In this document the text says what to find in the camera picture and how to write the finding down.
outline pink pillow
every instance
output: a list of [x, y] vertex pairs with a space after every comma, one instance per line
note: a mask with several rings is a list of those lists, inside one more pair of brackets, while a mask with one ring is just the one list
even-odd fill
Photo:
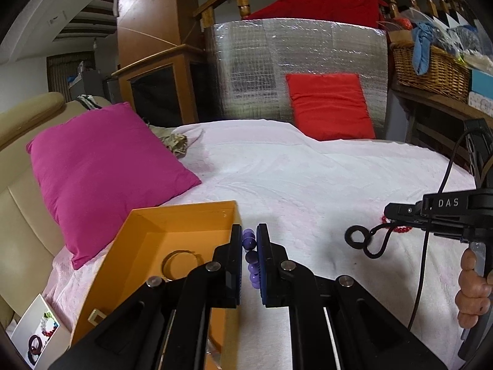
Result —
[[74, 269], [115, 238], [133, 208], [158, 206], [201, 183], [129, 103], [48, 128], [26, 148]]

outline red cloth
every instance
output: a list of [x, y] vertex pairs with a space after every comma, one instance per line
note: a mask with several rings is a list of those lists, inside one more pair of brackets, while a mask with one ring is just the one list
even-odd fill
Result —
[[245, 19], [319, 19], [378, 28], [379, 0], [277, 0]]
[[375, 139], [355, 73], [286, 75], [294, 123], [317, 141]]

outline patterned fabric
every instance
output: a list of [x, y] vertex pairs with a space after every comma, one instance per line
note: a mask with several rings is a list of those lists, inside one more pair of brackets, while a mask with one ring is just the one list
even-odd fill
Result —
[[160, 137], [159, 140], [176, 157], [183, 157], [186, 154], [188, 140], [184, 134], [169, 134], [167, 136]]
[[[100, 107], [92, 95], [80, 95], [76, 98], [86, 110], [99, 110]], [[171, 151], [176, 157], [183, 157], [186, 154], [188, 140], [184, 134], [174, 134], [171, 129], [155, 127], [147, 124], [151, 132], [159, 138], [166, 148]]]

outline orange box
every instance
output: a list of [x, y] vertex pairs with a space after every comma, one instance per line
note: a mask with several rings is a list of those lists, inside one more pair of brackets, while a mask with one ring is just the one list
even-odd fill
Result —
[[[109, 315], [147, 278], [161, 275], [169, 253], [184, 249], [205, 263], [211, 261], [214, 249], [229, 242], [233, 224], [241, 224], [234, 201], [132, 210], [93, 281], [71, 344], [94, 328], [87, 320], [94, 309]], [[185, 277], [196, 266], [196, 257], [178, 254], [167, 262], [166, 276]], [[221, 367], [236, 368], [238, 309], [212, 309], [209, 330], [221, 353]], [[208, 355], [206, 369], [217, 369]]]

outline finger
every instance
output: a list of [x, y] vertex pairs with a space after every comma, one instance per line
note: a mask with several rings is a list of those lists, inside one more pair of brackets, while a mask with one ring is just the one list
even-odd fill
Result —
[[462, 328], [469, 329], [473, 328], [476, 325], [476, 323], [478, 322], [478, 316], [459, 312], [459, 314], [457, 315], [457, 320], [459, 320], [459, 325]]
[[471, 249], [466, 249], [460, 259], [460, 268], [463, 270], [474, 270], [476, 255]]
[[486, 283], [474, 270], [462, 270], [459, 275], [459, 286], [469, 298], [486, 298], [490, 296], [491, 285]]
[[455, 295], [455, 304], [462, 313], [481, 316], [489, 310], [491, 302], [489, 298], [468, 298], [460, 290]]

